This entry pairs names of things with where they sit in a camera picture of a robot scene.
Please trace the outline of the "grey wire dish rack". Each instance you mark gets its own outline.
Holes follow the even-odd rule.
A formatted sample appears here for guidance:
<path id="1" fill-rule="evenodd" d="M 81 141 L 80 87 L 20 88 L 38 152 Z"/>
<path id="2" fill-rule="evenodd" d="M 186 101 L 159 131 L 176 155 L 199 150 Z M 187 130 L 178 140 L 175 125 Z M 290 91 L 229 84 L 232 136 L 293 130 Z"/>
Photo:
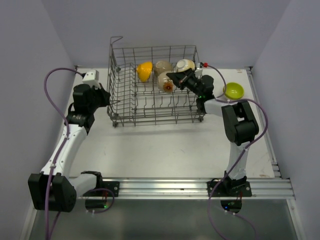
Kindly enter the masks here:
<path id="1" fill-rule="evenodd" d="M 125 46 L 121 36 L 109 43 L 107 91 L 111 105 L 107 114 L 114 127 L 202 122 L 204 115 L 197 111 L 196 95 L 188 89 L 174 88 L 165 93 L 158 89 L 154 67 L 158 61 L 168 61 L 172 72 L 179 60 L 199 62 L 195 45 Z M 152 62 L 152 73 L 141 82 L 136 68 Z"/>

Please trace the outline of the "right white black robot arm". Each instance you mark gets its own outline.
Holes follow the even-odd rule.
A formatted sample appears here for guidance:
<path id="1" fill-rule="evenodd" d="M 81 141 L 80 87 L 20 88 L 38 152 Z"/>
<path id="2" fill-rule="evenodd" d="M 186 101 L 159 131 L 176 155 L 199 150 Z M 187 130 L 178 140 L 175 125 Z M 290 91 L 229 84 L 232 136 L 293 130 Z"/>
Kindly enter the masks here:
<path id="1" fill-rule="evenodd" d="M 187 88 L 197 96 L 199 113 L 223 119 L 224 132 L 230 142 L 229 161 L 221 180 L 207 182 L 208 194 L 212 197 L 252 196 L 246 165 L 250 144 L 259 133 L 259 125 L 249 102 L 219 100 L 214 96 L 214 79 L 210 75 L 199 76 L 191 68 L 182 72 L 169 72 L 167 77 L 177 88 Z"/>

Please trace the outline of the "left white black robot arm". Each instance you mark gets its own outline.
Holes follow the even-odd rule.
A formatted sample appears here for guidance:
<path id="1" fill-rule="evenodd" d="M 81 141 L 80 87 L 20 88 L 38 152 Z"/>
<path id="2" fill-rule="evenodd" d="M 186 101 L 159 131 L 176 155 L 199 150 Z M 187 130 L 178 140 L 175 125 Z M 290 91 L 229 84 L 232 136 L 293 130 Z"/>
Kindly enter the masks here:
<path id="1" fill-rule="evenodd" d="M 95 111 L 110 105 L 110 96 L 102 85 L 82 83 L 73 88 L 73 102 L 68 107 L 58 145 L 40 173 L 32 173 L 28 178 L 36 210 L 69 213 L 78 197 L 88 192 L 95 197 L 103 193 L 100 172 L 86 170 L 75 179 L 69 176 L 77 152 L 95 121 Z"/>

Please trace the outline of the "beige bowl with sunflower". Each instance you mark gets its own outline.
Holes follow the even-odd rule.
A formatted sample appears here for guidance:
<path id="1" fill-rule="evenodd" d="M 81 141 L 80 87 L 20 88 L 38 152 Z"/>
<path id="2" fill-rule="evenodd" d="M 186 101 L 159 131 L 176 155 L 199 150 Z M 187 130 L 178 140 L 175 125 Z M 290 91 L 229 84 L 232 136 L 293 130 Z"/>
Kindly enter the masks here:
<path id="1" fill-rule="evenodd" d="M 157 77 L 157 87 L 163 93 L 172 93 L 175 85 L 173 81 L 167 76 L 170 71 L 164 71 Z"/>

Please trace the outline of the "lime green bowl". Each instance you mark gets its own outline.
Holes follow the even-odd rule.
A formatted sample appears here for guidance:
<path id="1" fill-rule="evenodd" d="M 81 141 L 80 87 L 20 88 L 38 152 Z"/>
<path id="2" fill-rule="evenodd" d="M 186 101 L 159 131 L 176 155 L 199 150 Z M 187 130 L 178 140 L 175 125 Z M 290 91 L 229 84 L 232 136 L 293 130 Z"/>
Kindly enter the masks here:
<path id="1" fill-rule="evenodd" d="M 245 95 L 245 90 L 239 83 L 229 82 L 223 88 L 223 93 L 230 100 L 239 100 Z"/>

